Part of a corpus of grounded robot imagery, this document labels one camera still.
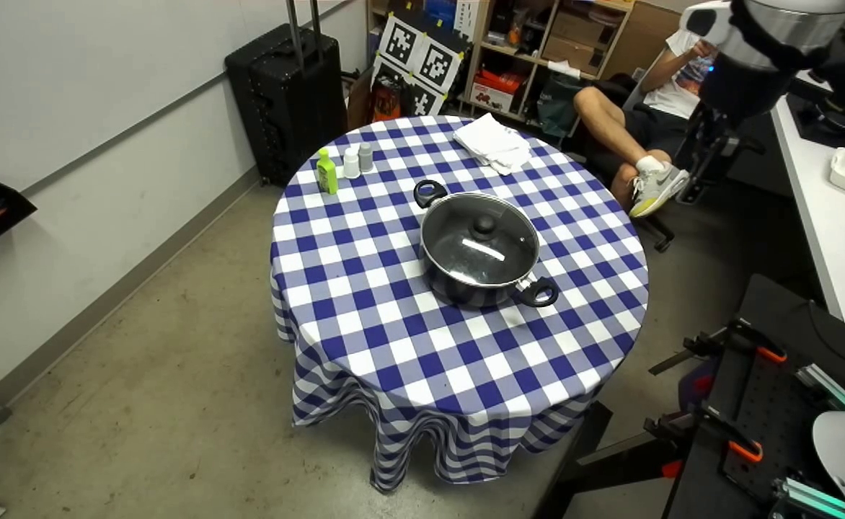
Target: pot lid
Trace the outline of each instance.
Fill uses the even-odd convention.
[[[465,286],[511,286],[536,261],[533,225],[491,195],[459,192],[436,202],[420,234],[428,257]]]

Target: black suitcase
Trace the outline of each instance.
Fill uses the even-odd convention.
[[[337,39],[321,35],[318,2],[311,29],[298,26],[291,0],[288,16],[224,57],[254,162],[280,186],[345,123]]]

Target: small green object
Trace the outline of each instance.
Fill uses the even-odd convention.
[[[314,169],[318,169],[318,185],[325,192],[337,192],[337,163],[335,163],[328,148],[314,152]]]

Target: pot handle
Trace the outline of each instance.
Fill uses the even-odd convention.
[[[533,308],[550,305],[560,300],[560,286],[550,277],[539,277],[515,292],[515,300]]]
[[[429,208],[436,199],[448,195],[448,186],[440,181],[423,179],[416,185],[413,195],[419,208]]]

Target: white desk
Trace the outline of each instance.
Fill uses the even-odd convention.
[[[830,148],[800,137],[788,97],[769,110],[827,310],[845,319],[845,189],[827,181]]]

